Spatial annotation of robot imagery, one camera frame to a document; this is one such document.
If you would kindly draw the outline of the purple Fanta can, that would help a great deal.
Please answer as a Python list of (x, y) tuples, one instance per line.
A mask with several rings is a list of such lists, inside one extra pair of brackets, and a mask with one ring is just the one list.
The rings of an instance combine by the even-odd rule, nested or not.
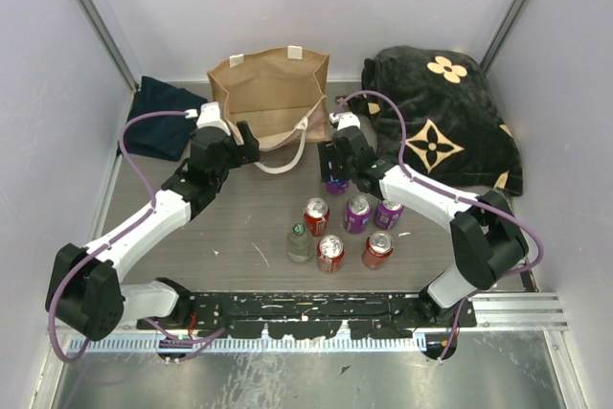
[(397, 226), (403, 210), (404, 207), (400, 203), (390, 200), (380, 200), (375, 210), (375, 225), (382, 230), (393, 229)]
[(360, 234), (366, 230), (373, 215), (369, 199), (362, 194), (355, 195), (346, 203), (343, 226), (351, 234)]
[(328, 193), (333, 196), (344, 194), (350, 186), (349, 181), (330, 180), (325, 184), (325, 188)]

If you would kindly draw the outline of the tan burlap canvas bag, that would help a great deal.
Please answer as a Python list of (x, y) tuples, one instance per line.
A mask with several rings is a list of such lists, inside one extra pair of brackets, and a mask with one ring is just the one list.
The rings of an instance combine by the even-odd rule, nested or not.
[(286, 173), (298, 165), (306, 144), (329, 139), (328, 69), (328, 54), (287, 45), (230, 56), (207, 72), (221, 118), (240, 141), (245, 136), (238, 124), (246, 122), (260, 152), (298, 145), (286, 165), (258, 162), (257, 168), (268, 174)]

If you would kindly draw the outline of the green cap glass bottle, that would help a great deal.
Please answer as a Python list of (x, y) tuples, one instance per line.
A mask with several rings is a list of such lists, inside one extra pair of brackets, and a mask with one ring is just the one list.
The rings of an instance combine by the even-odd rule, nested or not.
[(286, 238), (288, 257), (297, 263), (306, 263), (313, 256), (313, 236), (303, 223), (292, 226)]

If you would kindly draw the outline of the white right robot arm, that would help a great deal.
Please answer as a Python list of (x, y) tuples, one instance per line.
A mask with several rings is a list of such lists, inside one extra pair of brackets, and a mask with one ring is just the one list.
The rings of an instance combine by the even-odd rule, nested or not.
[(398, 203), (449, 233), (454, 260), (419, 293), (420, 315), (428, 325), (445, 324), (461, 300), (490, 289), (528, 255), (528, 242), (500, 193), (462, 192), (399, 159), (379, 156), (355, 125), (341, 128), (317, 149), (323, 181), (348, 180), (359, 191)]

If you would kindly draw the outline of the red Coke can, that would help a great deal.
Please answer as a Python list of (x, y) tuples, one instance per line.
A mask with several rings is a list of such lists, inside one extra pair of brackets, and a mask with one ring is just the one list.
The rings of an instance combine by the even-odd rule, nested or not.
[(368, 268), (378, 269), (386, 264), (393, 251), (392, 237), (385, 231), (375, 231), (367, 237), (361, 259)]
[(304, 207), (305, 227), (314, 237), (322, 237), (329, 222), (329, 205), (321, 197), (311, 198)]
[(342, 266), (345, 246), (338, 236), (323, 236), (317, 245), (317, 265), (324, 273), (334, 273)]

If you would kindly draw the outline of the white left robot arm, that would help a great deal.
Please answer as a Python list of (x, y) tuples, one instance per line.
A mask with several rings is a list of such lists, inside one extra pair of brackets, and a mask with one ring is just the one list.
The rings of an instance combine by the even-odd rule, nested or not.
[(125, 284), (137, 261), (175, 230), (194, 220), (220, 192), (230, 170), (260, 159), (260, 146), (245, 121), (242, 141), (216, 125), (191, 138), (191, 154), (138, 213), (105, 237), (56, 255), (45, 308), (48, 329), (61, 321), (91, 341), (100, 341), (122, 322), (159, 318), (171, 329), (191, 320), (191, 292), (168, 279)]

